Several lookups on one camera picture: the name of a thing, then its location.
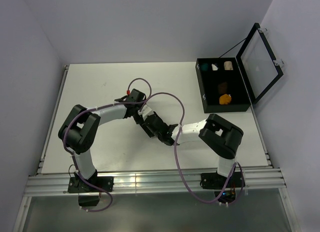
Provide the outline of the mustard yellow striped-cuff sock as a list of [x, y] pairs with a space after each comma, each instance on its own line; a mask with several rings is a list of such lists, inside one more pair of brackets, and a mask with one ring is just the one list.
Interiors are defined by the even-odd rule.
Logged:
[[232, 97], [229, 94], [223, 94], [219, 97], [219, 104], [220, 105], [228, 105], [232, 101]]

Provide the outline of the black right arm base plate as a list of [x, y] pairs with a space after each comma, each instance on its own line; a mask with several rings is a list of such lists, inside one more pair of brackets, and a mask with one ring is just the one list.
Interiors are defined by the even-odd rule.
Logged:
[[[227, 179], [226, 177], [219, 175], [217, 172], [202, 173], [200, 176], [200, 186], [203, 189], [221, 190]], [[245, 181], [242, 178], [242, 174], [236, 171], [230, 177], [226, 188], [241, 188], [242, 185], [245, 186]]]

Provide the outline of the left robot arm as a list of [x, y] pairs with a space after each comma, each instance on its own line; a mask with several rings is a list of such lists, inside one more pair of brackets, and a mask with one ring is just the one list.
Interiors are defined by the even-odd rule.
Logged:
[[151, 132], [144, 125], [138, 110], [142, 107], [146, 95], [133, 89], [126, 96], [116, 99], [112, 104], [101, 107], [86, 108], [75, 105], [62, 124], [58, 137], [64, 149], [71, 154], [76, 172], [80, 174], [79, 185], [85, 191], [97, 187], [97, 170], [93, 165], [90, 148], [93, 145], [98, 127], [118, 119], [132, 117], [148, 136]]

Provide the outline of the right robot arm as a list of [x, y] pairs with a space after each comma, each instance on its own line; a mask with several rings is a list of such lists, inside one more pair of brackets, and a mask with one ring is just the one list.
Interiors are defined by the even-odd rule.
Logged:
[[149, 137], [157, 137], [168, 146], [178, 146], [187, 142], [204, 142], [218, 155], [216, 180], [226, 187], [234, 180], [231, 170], [236, 162], [236, 154], [244, 132], [217, 114], [191, 124], [166, 124], [157, 113], [138, 113], [138, 124]]

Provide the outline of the dark brown striped-cuff sock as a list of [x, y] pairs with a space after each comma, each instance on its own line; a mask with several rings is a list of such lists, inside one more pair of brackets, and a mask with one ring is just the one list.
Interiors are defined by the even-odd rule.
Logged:
[[219, 83], [217, 86], [217, 90], [220, 95], [226, 94], [228, 91], [228, 83], [227, 82]]

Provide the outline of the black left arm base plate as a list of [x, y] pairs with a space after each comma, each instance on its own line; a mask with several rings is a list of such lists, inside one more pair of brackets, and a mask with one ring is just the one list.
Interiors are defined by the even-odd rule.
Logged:
[[84, 182], [79, 177], [71, 177], [68, 185], [68, 193], [90, 193], [90, 192], [112, 192], [114, 185], [114, 177], [98, 176], [93, 181]]

